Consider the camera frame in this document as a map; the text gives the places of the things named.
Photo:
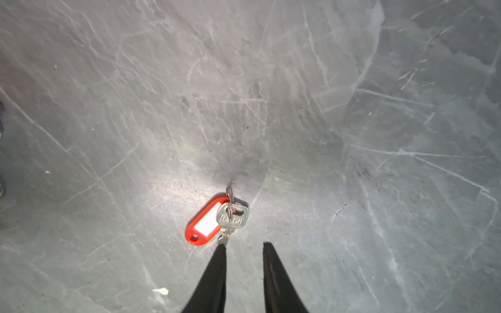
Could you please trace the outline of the key with red tag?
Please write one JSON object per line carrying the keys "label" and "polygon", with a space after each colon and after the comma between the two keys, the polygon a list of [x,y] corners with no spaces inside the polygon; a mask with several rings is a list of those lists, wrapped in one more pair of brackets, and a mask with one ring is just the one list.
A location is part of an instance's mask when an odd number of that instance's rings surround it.
{"label": "key with red tag", "polygon": [[224,194],[213,197],[185,228],[186,241],[203,246],[218,235],[218,245],[228,245],[231,235],[249,220],[249,207],[234,197],[232,185]]}

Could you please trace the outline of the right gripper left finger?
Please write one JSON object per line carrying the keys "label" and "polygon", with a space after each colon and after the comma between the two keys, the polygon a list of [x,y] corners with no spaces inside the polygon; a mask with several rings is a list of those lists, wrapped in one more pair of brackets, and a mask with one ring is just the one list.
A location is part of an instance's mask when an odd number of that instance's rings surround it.
{"label": "right gripper left finger", "polygon": [[220,244],[213,253],[206,270],[182,313],[223,313],[226,303],[226,274],[226,247]]}

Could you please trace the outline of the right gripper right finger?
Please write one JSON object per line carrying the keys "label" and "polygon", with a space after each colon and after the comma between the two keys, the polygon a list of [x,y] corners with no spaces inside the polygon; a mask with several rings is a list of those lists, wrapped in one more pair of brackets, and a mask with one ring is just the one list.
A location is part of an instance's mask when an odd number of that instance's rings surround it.
{"label": "right gripper right finger", "polygon": [[266,312],[308,312],[270,242],[263,246],[263,264]]}

